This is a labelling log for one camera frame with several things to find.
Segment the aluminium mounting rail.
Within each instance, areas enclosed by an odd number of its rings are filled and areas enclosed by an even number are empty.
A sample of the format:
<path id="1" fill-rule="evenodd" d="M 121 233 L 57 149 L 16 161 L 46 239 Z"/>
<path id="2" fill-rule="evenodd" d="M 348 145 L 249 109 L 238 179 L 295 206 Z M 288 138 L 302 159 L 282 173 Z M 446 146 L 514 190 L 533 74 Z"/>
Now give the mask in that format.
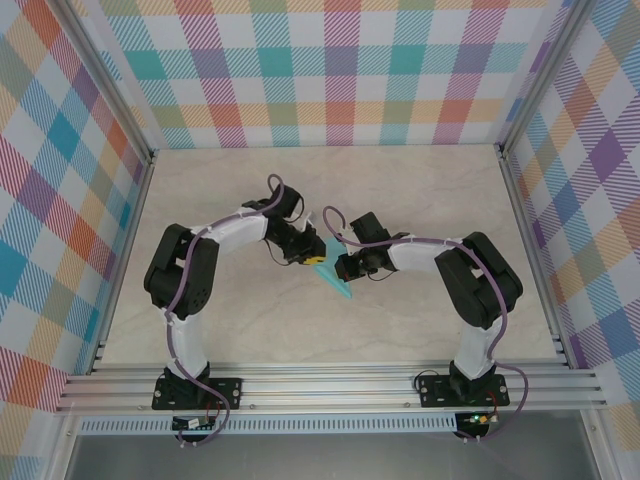
<path id="1" fill-rule="evenodd" d="M 215 377 L 242 379 L 240 413 L 373 413 L 419 411 L 413 387 L 424 369 L 443 373 L 444 362 L 214 363 Z M 96 362 L 89 375 L 68 378 L 57 410 L 68 414 L 148 413 L 158 364 Z M 582 410 L 606 407 L 596 374 L 568 368 L 564 359 L 502 370 L 513 410 Z"/>

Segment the aluminium side rail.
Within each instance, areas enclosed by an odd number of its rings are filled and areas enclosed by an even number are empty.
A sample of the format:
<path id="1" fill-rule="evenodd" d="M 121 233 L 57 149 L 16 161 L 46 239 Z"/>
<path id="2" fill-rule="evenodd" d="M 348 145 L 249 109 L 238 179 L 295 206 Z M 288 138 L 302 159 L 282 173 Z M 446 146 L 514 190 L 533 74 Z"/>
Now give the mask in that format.
<path id="1" fill-rule="evenodd" d="M 134 203 L 134 209 L 127 224 L 123 249 L 120 256 L 118 257 L 118 262 L 116 263 L 114 278 L 109 290 L 109 296 L 107 297 L 106 306 L 97 323 L 95 335 L 93 336 L 90 343 L 87 359 L 85 360 L 81 369 L 82 375 L 89 375 L 92 372 L 93 366 L 97 360 L 98 350 L 106 343 L 108 339 L 118 299 L 122 290 L 127 266 L 131 257 L 136 233 L 151 185 L 151 180 L 153 177 L 158 154 L 159 151 L 157 149 L 151 150 L 149 157 L 146 160 L 139 192 Z"/>
<path id="2" fill-rule="evenodd" d="M 550 284 L 545 276 L 543 269 L 544 265 L 537 248 L 534 231 L 528 222 L 524 198 L 517 185 L 516 177 L 513 173 L 510 161 L 508 160 L 508 156 L 504 153 L 500 144 L 495 144 L 494 150 L 532 272 L 537 295 L 541 302 L 542 310 L 552 334 L 553 341 L 558 343 L 561 347 L 559 352 L 565 357 L 564 364 L 568 368 L 574 369 L 576 367 L 575 358 L 572 353 L 571 346 L 566 343 L 566 332 L 564 331 L 564 326 L 560 321 Z"/>

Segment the aluminium frame post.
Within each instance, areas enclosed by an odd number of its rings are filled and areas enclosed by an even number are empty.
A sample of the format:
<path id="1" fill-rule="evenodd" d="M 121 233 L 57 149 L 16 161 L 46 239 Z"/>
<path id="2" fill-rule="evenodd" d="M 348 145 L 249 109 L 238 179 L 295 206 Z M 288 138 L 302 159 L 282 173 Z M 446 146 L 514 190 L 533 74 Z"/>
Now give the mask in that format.
<path id="1" fill-rule="evenodd" d="M 548 0 L 488 138 L 504 160 L 519 141 L 595 0 Z"/>
<path id="2" fill-rule="evenodd" d="M 154 161 L 154 150 L 149 145 L 137 121 L 117 88 L 98 48 L 84 28 L 70 0 L 46 0 L 47 5 L 59 21 L 78 52 L 86 70 L 119 121 L 128 140 L 147 165 Z"/>

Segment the teal cloth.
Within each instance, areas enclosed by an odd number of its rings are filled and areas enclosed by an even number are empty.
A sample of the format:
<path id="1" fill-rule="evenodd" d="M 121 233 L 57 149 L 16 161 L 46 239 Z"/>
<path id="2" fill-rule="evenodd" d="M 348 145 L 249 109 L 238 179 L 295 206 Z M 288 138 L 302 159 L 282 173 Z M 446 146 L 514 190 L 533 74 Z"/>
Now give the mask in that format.
<path id="1" fill-rule="evenodd" d="M 326 245 L 326 257 L 322 262 L 313 266 L 314 272 L 342 296 L 351 299 L 352 291 L 350 285 L 338 277 L 335 269 L 339 256 L 345 254 L 347 249 L 334 237 L 327 238 L 324 242 Z"/>

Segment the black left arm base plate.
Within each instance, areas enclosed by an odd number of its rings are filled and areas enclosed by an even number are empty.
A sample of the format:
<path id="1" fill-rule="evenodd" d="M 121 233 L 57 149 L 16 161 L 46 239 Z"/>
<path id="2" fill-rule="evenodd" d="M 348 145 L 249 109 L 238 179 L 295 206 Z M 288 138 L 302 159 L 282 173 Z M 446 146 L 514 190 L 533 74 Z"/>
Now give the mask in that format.
<path id="1" fill-rule="evenodd" d="M 242 380 L 240 378 L 198 378 L 202 384 L 224 397 L 231 410 L 240 407 Z M 156 411 L 224 410 L 222 399 L 187 379 L 176 377 L 171 372 L 161 375 L 155 383 L 151 409 Z"/>

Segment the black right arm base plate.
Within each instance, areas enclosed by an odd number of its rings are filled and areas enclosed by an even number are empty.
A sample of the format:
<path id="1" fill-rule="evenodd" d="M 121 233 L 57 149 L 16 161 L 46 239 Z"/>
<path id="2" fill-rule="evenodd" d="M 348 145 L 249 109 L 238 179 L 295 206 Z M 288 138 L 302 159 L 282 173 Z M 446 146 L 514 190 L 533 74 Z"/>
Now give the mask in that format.
<path id="1" fill-rule="evenodd" d="M 423 408 L 504 407 L 510 405 L 503 375 L 468 380 L 464 375 L 421 375 L 415 382 Z"/>

